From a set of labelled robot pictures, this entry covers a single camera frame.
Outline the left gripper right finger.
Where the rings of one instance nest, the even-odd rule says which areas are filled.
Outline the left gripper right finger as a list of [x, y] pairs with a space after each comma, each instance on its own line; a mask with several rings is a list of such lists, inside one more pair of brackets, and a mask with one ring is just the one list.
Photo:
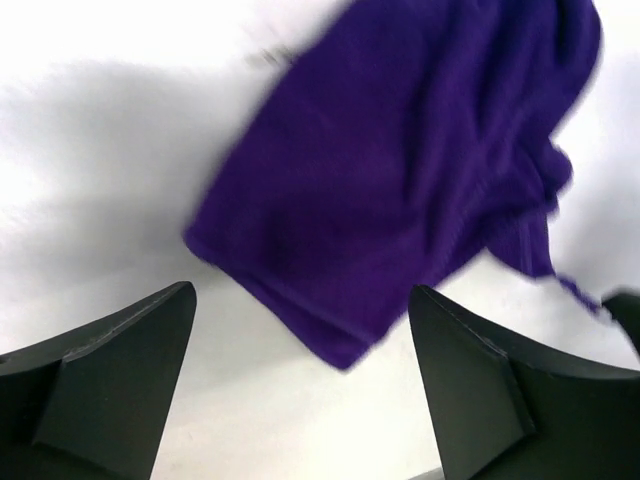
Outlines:
[[549, 347], [426, 286], [409, 320], [448, 479], [635, 479], [639, 374]]

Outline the purple towel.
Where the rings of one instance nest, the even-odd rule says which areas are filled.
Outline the purple towel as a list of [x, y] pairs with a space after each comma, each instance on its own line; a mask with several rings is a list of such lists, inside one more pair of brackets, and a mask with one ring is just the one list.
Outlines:
[[233, 147], [184, 240], [346, 370], [481, 251], [552, 277], [551, 141], [598, 59], [590, 1], [356, 1]]

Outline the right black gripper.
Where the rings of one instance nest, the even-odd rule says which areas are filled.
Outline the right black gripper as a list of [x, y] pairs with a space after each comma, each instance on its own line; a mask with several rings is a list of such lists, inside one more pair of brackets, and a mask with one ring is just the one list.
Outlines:
[[640, 296], [638, 292], [616, 292], [605, 298], [603, 307], [622, 327], [633, 344], [636, 354], [640, 353]]

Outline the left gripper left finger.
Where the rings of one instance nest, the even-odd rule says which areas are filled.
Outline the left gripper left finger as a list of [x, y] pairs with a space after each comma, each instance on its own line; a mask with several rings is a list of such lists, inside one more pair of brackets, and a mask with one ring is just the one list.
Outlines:
[[2, 478], [150, 478], [195, 310], [178, 282], [3, 354]]

